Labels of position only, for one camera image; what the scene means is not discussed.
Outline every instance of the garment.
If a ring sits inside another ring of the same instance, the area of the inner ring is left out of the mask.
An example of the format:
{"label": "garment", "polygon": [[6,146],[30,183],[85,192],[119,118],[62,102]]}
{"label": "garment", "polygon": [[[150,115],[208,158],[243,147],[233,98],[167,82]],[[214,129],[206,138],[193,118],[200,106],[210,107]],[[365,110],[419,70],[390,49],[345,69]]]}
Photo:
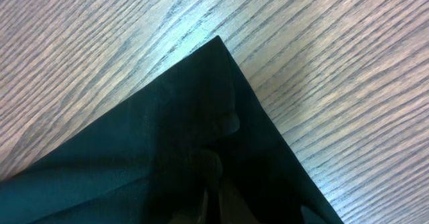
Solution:
{"label": "garment", "polygon": [[261,223],[342,223],[219,37],[0,183],[0,220],[167,223],[204,191],[182,161],[203,148]]}

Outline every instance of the dark cloth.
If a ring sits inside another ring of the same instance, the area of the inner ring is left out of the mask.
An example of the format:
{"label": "dark cloth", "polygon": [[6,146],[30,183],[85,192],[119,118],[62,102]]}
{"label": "dark cloth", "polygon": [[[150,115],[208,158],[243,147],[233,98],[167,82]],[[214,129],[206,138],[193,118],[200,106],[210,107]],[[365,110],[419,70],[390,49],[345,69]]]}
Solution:
{"label": "dark cloth", "polygon": [[261,223],[342,223],[219,37],[0,183],[0,223],[166,223],[200,199],[200,148]]}

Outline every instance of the wooden table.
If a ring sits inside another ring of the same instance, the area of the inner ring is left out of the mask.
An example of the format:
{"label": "wooden table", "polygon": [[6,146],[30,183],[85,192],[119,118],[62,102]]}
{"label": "wooden table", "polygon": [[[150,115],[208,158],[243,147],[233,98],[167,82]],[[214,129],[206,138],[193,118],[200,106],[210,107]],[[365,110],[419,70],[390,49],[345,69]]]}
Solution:
{"label": "wooden table", "polygon": [[220,35],[345,223],[425,223],[428,9],[428,0],[0,0],[0,177]]}

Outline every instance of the folded fabric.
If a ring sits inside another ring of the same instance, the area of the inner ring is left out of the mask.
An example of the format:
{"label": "folded fabric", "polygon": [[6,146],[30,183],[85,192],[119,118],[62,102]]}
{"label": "folded fabric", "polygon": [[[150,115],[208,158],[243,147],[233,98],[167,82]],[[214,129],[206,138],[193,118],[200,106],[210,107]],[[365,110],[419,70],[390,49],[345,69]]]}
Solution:
{"label": "folded fabric", "polygon": [[260,223],[342,223],[219,37],[1,182],[0,222],[167,223],[206,188],[184,161],[200,149]]}

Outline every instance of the dark green fabric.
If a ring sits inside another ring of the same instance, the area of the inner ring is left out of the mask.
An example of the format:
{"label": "dark green fabric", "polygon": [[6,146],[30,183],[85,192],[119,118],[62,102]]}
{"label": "dark green fabric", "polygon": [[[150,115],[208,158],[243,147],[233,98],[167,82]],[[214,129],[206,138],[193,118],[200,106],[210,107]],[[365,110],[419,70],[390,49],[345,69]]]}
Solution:
{"label": "dark green fabric", "polygon": [[219,37],[0,183],[0,222],[166,223],[200,198],[182,161],[198,148],[219,153],[262,223],[303,223],[302,206],[341,223]]}

